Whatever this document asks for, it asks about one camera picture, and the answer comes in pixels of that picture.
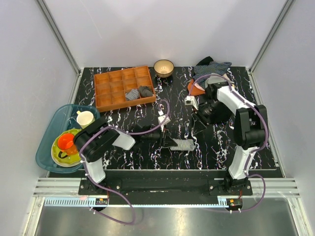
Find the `grey striped underwear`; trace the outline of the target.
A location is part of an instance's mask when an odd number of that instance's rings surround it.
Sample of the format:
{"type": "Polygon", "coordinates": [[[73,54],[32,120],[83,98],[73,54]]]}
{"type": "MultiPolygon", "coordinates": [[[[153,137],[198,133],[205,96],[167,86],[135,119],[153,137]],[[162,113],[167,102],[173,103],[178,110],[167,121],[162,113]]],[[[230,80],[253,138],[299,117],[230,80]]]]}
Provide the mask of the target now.
{"type": "Polygon", "coordinates": [[[169,149],[172,151],[194,151],[195,145],[192,139],[173,139],[176,143],[175,146],[171,146],[169,149]]]}

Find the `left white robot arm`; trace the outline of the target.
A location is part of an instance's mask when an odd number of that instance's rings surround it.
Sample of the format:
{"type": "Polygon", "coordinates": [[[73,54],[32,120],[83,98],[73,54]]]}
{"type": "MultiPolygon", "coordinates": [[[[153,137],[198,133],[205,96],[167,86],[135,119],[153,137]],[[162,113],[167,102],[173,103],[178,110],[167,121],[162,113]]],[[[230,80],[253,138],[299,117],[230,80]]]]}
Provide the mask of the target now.
{"type": "Polygon", "coordinates": [[[111,128],[105,118],[98,118],[74,136],[73,142],[79,156],[91,177],[89,189],[100,195],[106,190],[105,171],[102,158],[113,147],[131,150],[144,141],[158,142],[162,148],[178,147],[162,126],[154,129],[146,120],[141,120],[132,127],[133,134],[111,128]]]}

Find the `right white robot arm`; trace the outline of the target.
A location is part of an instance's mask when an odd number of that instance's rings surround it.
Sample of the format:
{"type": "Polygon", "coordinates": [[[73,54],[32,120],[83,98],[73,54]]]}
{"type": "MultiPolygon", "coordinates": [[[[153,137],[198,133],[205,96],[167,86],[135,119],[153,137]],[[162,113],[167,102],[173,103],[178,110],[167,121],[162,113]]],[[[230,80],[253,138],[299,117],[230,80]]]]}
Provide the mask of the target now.
{"type": "Polygon", "coordinates": [[[267,109],[242,97],[231,84],[218,82],[205,89],[206,101],[198,104],[192,99],[193,116],[203,126],[227,122],[234,115],[233,139],[236,144],[232,164],[228,168],[224,191],[234,195],[241,189],[240,181],[247,179],[255,154],[268,143],[267,109]]]}

